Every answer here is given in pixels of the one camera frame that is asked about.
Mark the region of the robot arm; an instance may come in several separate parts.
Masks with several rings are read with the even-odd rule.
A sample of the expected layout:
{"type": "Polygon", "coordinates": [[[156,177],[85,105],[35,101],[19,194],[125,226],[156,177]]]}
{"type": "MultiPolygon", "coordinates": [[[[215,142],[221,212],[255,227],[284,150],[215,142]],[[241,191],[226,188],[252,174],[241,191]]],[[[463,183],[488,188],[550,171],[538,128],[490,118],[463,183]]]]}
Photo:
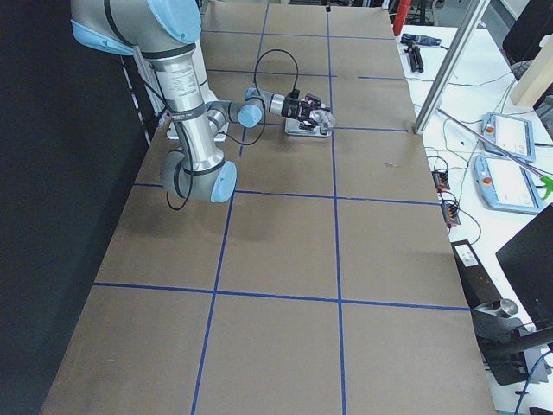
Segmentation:
{"type": "Polygon", "coordinates": [[[77,42],[110,54],[139,50],[152,67],[181,143],[160,171],[169,194],[215,203],[230,199],[237,168],[215,143],[227,123],[252,128],[273,113],[309,134],[327,137],[334,128],[331,109],[314,95],[300,98],[297,89],[283,96],[254,86],[242,102],[205,102],[195,67],[203,62],[195,1],[73,1],[71,12],[77,42]]]}

